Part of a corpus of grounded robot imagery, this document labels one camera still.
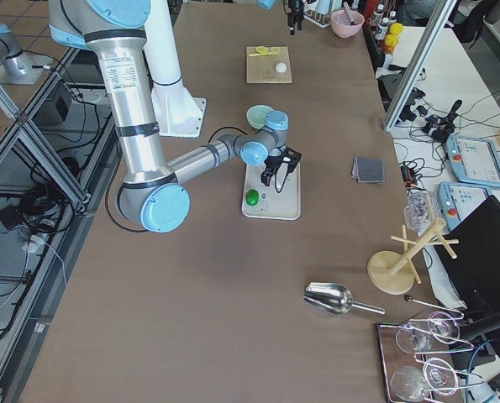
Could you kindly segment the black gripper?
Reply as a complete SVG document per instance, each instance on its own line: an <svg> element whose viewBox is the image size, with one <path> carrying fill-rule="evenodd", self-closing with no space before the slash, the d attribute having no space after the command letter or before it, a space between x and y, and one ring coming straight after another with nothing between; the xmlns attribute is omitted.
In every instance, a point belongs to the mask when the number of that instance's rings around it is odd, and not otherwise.
<svg viewBox="0 0 500 403"><path fill-rule="evenodd" d="M297 30L302 30L303 26L303 11L304 11L304 1L303 0L284 0L283 1L284 12L287 15L287 25L289 27L290 35L295 34L295 16L296 16L296 27Z"/></svg>
<svg viewBox="0 0 500 403"><path fill-rule="evenodd" d="M276 193L280 194L289 175L297 168L302 154L287 146L276 148L275 151L276 155L269 155L265 160L266 168L261 172L261 184L269 186L275 176L274 188Z"/></svg>

